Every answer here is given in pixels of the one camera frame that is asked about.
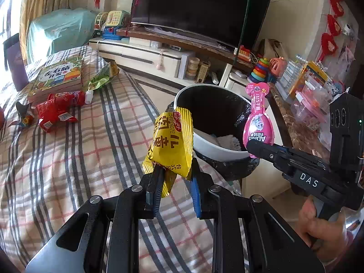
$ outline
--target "red snack bag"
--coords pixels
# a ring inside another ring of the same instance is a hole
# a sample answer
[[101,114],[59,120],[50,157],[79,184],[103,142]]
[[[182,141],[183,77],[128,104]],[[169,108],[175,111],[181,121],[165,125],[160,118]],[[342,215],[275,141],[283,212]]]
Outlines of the red snack bag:
[[49,95],[47,101],[36,106],[40,127],[49,132],[58,120],[77,122],[77,118],[67,111],[70,106],[82,106],[84,103],[85,93],[83,91]]

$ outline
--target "pink spoon-shaped package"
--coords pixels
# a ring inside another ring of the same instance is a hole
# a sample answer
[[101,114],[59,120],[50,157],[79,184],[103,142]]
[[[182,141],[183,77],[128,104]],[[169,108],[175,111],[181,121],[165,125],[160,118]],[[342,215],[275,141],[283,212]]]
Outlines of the pink spoon-shaped package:
[[274,144],[274,130],[271,120],[265,113],[264,98],[269,92],[267,83],[249,84],[245,91],[252,97],[252,112],[246,121],[243,133],[243,144],[251,139],[260,140],[266,144]]

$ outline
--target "checkered fabric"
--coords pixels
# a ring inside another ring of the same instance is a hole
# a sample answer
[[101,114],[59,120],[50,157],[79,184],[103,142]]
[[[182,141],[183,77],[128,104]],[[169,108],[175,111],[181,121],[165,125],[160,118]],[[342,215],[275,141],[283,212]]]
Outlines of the checkered fabric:
[[[74,54],[83,56],[86,80],[106,64],[91,47],[73,48],[28,65],[30,80],[43,65]],[[159,113],[139,84],[121,71],[95,91],[91,105],[71,109],[77,123],[59,122],[45,133],[35,121],[21,131],[7,126],[18,118],[16,101],[27,102],[31,83],[19,93],[12,83],[1,86],[6,121],[0,131],[0,246],[24,271],[85,200],[117,196],[140,181]],[[211,166],[199,164],[215,183],[231,190]],[[211,272],[213,223],[196,218],[189,181],[178,177],[156,218],[142,220],[139,230],[141,272]]]

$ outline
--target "yellow wrapper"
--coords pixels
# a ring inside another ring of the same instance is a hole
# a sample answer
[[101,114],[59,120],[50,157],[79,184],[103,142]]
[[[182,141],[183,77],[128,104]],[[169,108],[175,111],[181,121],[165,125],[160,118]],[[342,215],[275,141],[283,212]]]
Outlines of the yellow wrapper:
[[169,195],[176,175],[190,180],[193,151],[193,125],[191,112],[177,107],[162,113],[155,121],[153,140],[143,162],[145,173],[154,170],[154,163],[167,169],[162,197]]

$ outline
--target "black television screen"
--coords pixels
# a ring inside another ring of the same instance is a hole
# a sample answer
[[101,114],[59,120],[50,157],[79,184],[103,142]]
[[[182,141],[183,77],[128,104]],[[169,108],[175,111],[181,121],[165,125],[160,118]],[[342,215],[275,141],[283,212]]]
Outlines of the black television screen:
[[[270,0],[251,0],[242,45],[252,49]],[[132,22],[201,34],[239,45],[247,0],[138,0]]]

